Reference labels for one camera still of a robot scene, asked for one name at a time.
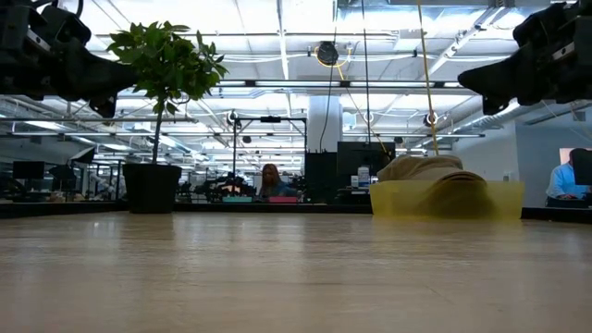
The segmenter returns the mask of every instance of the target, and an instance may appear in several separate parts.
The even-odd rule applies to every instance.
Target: yellow container
[[[392,180],[370,186],[375,216],[398,219],[519,219],[524,184]]]

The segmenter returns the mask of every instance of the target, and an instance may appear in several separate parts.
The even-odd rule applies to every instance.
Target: woman
[[[263,198],[277,196],[297,196],[297,192],[286,185],[279,178],[278,168],[273,164],[267,164],[263,167],[262,186],[259,196]]]

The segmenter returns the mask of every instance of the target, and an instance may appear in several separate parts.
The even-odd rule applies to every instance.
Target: black plant pot
[[[178,166],[126,164],[123,176],[128,190],[129,211],[134,214],[170,214],[181,177]]]

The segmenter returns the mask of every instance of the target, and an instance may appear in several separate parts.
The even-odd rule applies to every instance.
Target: yellow cable
[[[360,117],[362,117],[362,120],[366,123],[366,125],[369,125],[368,124],[368,121],[370,121],[370,119],[366,120],[364,118],[364,114],[362,113],[362,111],[360,110],[360,108],[358,107],[358,105],[353,100],[353,96],[350,93],[350,89],[349,88],[345,88],[345,89],[348,91],[348,95],[350,96],[350,99],[351,99],[351,102],[353,103],[353,106],[355,106],[355,109],[358,111],[358,115],[360,115]],[[388,157],[391,157],[392,158],[392,156],[390,155],[390,152],[387,150],[387,147],[385,147],[385,144],[382,143],[382,140],[380,140],[380,137],[378,136],[378,134],[376,134],[372,128],[370,128],[370,131],[378,139],[378,142],[380,143],[380,146],[382,146],[382,150],[385,152],[385,154],[388,155]]]
[[[429,72],[427,69],[427,53],[426,53],[426,37],[424,36],[424,16],[422,15],[422,1],[417,0],[417,11],[419,13],[419,26],[422,35],[422,48],[424,49],[424,71],[425,71],[425,87],[427,88],[427,103],[429,105],[428,122],[432,129],[432,140],[434,141],[434,152],[439,155],[438,139],[436,138],[436,115],[434,114],[434,107],[432,106],[432,90],[429,86]]]
[[[318,61],[318,63],[319,63],[319,64],[321,64],[321,65],[322,65],[322,66],[324,66],[324,67],[331,68],[331,66],[327,66],[327,65],[323,64],[323,63],[321,62],[321,60],[319,60],[319,59],[318,59],[318,56],[316,56],[316,50],[317,50],[317,49],[318,49],[318,46],[317,46],[317,47],[314,49],[314,57],[316,57],[316,61]],[[350,58],[350,56],[351,56],[351,55],[352,55],[352,50],[348,50],[348,59]],[[337,68],[337,71],[339,72],[339,76],[341,77],[341,80],[344,80],[344,79],[343,79],[343,71],[341,71],[341,67],[342,67],[343,65],[345,65],[345,63],[346,63],[346,62],[348,62],[348,60],[345,60],[344,62],[342,62],[342,63],[341,63],[341,64],[339,64],[339,65],[334,65],[334,66]],[[364,120],[364,122],[366,123],[366,125],[369,125],[369,124],[368,124],[368,121],[370,121],[370,119],[366,120],[366,119],[364,118],[364,115],[362,114],[362,111],[360,111],[360,108],[358,107],[358,105],[357,105],[357,104],[355,103],[355,101],[353,100],[353,96],[352,96],[352,94],[350,93],[350,89],[349,89],[349,88],[346,88],[346,90],[348,91],[348,95],[349,95],[349,96],[350,96],[350,98],[351,98],[351,102],[353,103],[353,106],[355,106],[355,109],[358,111],[358,114],[360,115],[360,117],[362,117],[362,119]],[[377,134],[374,132],[374,130],[372,129],[372,127],[370,128],[370,131],[371,131],[371,132],[372,132],[372,134],[373,134],[373,135],[374,135],[374,136],[375,136],[375,137],[378,139],[378,142],[380,143],[380,146],[382,147],[382,150],[385,152],[385,154],[386,154],[386,155],[387,155],[389,158],[391,158],[391,159],[392,159],[392,156],[391,156],[390,152],[387,150],[387,147],[385,146],[385,144],[384,144],[384,143],[382,143],[382,140],[380,140],[380,137],[379,137],[379,136],[378,136],[378,135],[377,135]]]

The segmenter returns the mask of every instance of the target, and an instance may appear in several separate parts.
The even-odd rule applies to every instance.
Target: potted plant
[[[180,105],[201,99],[228,73],[221,65],[224,56],[216,56],[216,46],[205,44],[200,32],[197,45],[179,35],[189,30],[169,22],[147,27],[132,23],[129,31],[111,34],[107,50],[138,75],[134,92],[145,91],[145,97],[155,100],[152,164],[123,166],[132,213],[172,212],[181,169],[157,164],[163,113],[174,115]]]

